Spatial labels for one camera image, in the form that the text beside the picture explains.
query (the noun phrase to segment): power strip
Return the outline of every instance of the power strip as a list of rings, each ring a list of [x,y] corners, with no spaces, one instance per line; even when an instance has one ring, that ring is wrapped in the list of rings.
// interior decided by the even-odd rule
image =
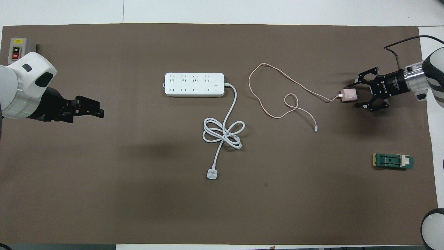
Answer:
[[[202,139],[209,143],[219,143],[218,150],[214,156],[214,161],[210,169],[206,173],[206,177],[210,180],[215,180],[218,176],[216,170],[216,161],[218,160],[219,152],[224,143],[229,144],[235,149],[241,149],[241,139],[237,134],[242,132],[245,128],[243,121],[236,121],[227,128],[228,116],[236,104],[238,92],[236,88],[225,82],[222,73],[166,73],[165,82],[163,83],[165,94],[169,97],[221,97],[225,93],[225,87],[232,88],[234,92],[233,103],[228,110],[223,122],[208,117],[203,121]],[[232,131],[233,127],[240,125],[237,131]]]
[[[221,97],[224,83],[222,73],[166,73],[163,87],[169,97]]]

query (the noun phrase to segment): power outlet socket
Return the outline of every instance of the power outlet socket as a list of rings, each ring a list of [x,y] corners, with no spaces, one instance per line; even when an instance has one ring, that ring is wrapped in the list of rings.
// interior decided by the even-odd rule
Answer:
[[[222,73],[166,73],[163,87],[169,97],[221,97],[224,83]]]

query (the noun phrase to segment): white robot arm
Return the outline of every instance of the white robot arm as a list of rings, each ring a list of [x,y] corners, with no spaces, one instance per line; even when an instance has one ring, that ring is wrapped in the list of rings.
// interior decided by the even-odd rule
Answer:
[[[444,108],[444,47],[425,59],[422,70],[438,104]]]
[[[30,52],[9,66],[0,65],[1,115],[14,119],[73,122],[74,116],[103,118],[98,101],[77,96],[66,100],[48,87],[57,74],[43,56]]]

